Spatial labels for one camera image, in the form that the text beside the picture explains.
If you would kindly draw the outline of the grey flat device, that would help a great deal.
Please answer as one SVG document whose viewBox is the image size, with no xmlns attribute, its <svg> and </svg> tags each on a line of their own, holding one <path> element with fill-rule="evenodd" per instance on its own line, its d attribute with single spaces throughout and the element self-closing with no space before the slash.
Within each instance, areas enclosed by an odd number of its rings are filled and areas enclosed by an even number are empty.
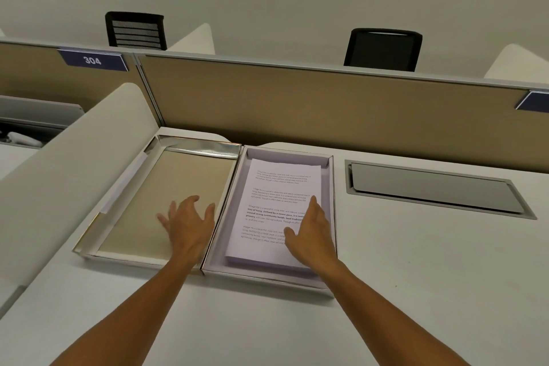
<svg viewBox="0 0 549 366">
<path fill-rule="evenodd" d="M 0 95 L 0 122 L 66 129 L 85 114 L 77 104 Z"/>
</svg>

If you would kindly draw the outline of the large white side divider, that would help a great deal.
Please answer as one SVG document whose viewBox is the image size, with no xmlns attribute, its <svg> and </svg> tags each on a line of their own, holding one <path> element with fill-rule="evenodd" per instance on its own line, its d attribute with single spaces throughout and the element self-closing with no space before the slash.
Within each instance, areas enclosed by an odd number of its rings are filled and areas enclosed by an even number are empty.
<svg viewBox="0 0 549 366">
<path fill-rule="evenodd" d="M 124 83 L 0 180 L 0 318 L 158 129 Z"/>
</svg>

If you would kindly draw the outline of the person's left forearm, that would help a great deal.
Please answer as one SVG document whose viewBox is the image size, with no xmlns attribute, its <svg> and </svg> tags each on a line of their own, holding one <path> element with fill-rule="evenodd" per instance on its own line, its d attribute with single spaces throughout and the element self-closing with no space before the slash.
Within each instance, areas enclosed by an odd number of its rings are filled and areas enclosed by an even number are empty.
<svg viewBox="0 0 549 366">
<path fill-rule="evenodd" d="M 195 261 L 172 257 L 50 366 L 142 366 Z"/>
</svg>

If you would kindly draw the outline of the black slatted-back office chair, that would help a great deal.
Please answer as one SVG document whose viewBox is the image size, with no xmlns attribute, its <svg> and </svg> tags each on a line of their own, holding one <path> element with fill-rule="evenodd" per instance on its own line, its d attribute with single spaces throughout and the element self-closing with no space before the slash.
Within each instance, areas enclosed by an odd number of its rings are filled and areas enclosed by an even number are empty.
<svg viewBox="0 0 549 366">
<path fill-rule="evenodd" d="M 105 14 L 109 46 L 166 51 L 164 16 L 125 11 Z"/>
</svg>

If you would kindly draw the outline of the white shallow cardboard box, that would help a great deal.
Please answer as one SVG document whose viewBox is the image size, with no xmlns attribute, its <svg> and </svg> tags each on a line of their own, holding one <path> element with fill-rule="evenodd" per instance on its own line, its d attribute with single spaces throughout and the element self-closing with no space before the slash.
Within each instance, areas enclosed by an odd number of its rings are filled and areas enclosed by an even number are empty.
<svg viewBox="0 0 549 366">
<path fill-rule="evenodd" d="M 337 248 L 337 228 L 335 225 L 334 196 L 334 157 L 330 154 L 311 154 L 298 151 L 277 150 L 256 146 L 244 146 L 227 201 L 220 217 L 214 236 L 202 263 L 202 272 L 206 275 L 219 275 L 231 279 L 270 284 L 286 288 L 303 289 L 311 293 L 320 293 L 333 297 L 324 282 L 312 271 L 309 274 L 294 270 L 235 264 L 226 257 L 227 245 L 236 213 L 242 198 L 244 183 L 252 159 L 274 163 L 295 163 L 321 166 L 321 201 L 322 207 L 331 227 L 331 236 Z"/>
</svg>

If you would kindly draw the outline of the black mesh-back office chair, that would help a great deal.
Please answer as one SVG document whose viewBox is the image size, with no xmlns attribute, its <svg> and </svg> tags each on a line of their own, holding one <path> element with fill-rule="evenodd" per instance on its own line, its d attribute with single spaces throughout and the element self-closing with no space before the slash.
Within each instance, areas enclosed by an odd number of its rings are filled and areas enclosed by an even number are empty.
<svg viewBox="0 0 549 366">
<path fill-rule="evenodd" d="M 351 31 L 344 66 L 414 72 L 423 42 L 415 31 L 356 28 Z"/>
</svg>

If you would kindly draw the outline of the small white object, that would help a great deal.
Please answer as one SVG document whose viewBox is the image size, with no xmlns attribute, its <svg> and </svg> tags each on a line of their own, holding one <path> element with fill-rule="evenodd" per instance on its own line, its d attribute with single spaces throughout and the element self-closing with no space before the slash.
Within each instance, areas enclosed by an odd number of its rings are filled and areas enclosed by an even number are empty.
<svg viewBox="0 0 549 366">
<path fill-rule="evenodd" d="M 43 142 L 17 132 L 8 132 L 4 138 L 4 142 L 31 148 L 42 148 L 44 146 Z"/>
</svg>

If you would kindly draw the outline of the blue partition sign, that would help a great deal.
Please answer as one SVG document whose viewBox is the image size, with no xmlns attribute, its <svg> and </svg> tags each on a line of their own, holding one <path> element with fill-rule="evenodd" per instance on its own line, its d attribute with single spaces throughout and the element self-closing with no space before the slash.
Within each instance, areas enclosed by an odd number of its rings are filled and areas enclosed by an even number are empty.
<svg viewBox="0 0 549 366">
<path fill-rule="evenodd" d="M 128 72 L 129 68 L 120 53 L 58 49 L 66 65 L 107 71 Z"/>
<path fill-rule="evenodd" d="M 549 114 L 549 92 L 530 91 L 515 106 L 515 110 Z"/>
</svg>

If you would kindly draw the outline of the narrow beige desk partition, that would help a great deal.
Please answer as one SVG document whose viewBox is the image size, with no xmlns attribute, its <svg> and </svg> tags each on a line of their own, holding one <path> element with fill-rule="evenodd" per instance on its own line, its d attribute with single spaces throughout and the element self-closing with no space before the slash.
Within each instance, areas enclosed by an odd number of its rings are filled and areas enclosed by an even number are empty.
<svg viewBox="0 0 549 366">
<path fill-rule="evenodd" d="M 68 66 L 58 49 L 119 53 L 129 71 Z M 144 71 L 133 51 L 0 37 L 0 95 L 77 104 L 87 112 L 125 83 L 140 89 L 156 122 L 161 124 Z"/>
</svg>

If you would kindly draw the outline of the person's right hand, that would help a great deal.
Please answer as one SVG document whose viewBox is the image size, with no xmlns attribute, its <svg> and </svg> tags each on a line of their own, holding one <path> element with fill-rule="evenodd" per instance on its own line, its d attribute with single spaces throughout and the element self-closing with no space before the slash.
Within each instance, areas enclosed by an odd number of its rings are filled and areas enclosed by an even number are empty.
<svg viewBox="0 0 549 366">
<path fill-rule="evenodd" d="M 311 196 L 308 208 L 301 220 L 298 250 L 289 250 L 300 263 L 325 279 L 338 265 L 337 252 L 331 236 L 331 227 L 324 211 Z"/>
</svg>

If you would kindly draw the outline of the person's left hand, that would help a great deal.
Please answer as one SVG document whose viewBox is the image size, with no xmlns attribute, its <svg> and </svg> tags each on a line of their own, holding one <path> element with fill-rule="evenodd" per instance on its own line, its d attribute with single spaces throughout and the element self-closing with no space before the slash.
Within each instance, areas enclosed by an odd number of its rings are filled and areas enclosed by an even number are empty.
<svg viewBox="0 0 549 366">
<path fill-rule="evenodd" d="M 191 272 L 202 261 L 213 233 L 205 229 L 204 216 L 196 210 L 199 199 L 196 195 L 189 196 L 179 204 L 172 201 L 168 208 L 168 215 L 172 217 L 172 233 L 168 235 L 172 254 L 168 264 L 185 272 Z"/>
</svg>

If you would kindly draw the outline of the wide beige desk partition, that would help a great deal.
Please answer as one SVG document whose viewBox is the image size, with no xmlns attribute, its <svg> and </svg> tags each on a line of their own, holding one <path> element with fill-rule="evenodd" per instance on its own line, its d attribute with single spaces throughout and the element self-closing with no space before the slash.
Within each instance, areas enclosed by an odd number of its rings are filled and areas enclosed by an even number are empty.
<svg viewBox="0 0 549 366">
<path fill-rule="evenodd" d="M 219 56 L 138 56 L 161 121 L 250 145 L 284 141 L 549 173 L 549 85 Z"/>
</svg>

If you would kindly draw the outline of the empty beige-lined box lid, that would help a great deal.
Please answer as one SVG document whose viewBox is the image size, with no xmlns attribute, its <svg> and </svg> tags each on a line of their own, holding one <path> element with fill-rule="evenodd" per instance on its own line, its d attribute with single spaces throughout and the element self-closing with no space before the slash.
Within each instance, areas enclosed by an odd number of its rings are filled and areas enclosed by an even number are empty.
<svg viewBox="0 0 549 366">
<path fill-rule="evenodd" d="M 171 202 L 196 195 L 199 216 L 215 205 L 216 229 L 242 150 L 228 141 L 154 135 L 103 196 L 72 251 L 87 259 L 161 268 L 171 245 L 156 215 L 167 216 Z"/>
</svg>

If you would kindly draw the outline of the white rounded desk divider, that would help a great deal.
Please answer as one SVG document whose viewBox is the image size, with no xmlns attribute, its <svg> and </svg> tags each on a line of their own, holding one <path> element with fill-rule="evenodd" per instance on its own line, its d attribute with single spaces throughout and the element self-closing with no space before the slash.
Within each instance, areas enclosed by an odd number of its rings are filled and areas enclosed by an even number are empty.
<svg viewBox="0 0 549 366">
<path fill-rule="evenodd" d="M 549 84 L 549 61 L 512 43 L 500 52 L 484 78 Z"/>
<path fill-rule="evenodd" d="M 167 51 L 200 55 L 215 55 L 214 40 L 209 23 L 203 23 L 195 30 L 170 46 Z"/>
</svg>

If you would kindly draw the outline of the stack of printed white paper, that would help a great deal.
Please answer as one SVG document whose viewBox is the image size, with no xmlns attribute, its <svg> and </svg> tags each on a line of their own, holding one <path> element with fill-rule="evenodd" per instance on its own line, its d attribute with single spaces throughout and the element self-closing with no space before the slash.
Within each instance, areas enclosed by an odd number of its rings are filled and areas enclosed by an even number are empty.
<svg viewBox="0 0 549 366">
<path fill-rule="evenodd" d="M 227 245 L 228 261 L 311 273 L 288 250 L 284 229 L 298 233 L 312 196 L 321 201 L 321 166 L 252 159 Z"/>
</svg>

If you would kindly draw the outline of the person's right forearm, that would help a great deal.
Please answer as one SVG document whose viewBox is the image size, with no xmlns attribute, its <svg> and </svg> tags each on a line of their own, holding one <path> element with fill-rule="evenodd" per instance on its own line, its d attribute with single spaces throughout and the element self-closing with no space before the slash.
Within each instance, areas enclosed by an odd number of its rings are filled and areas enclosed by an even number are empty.
<svg viewBox="0 0 549 366">
<path fill-rule="evenodd" d="M 312 267 L 379 366 L 470 366 L 337 258 Z"/>
</svg>

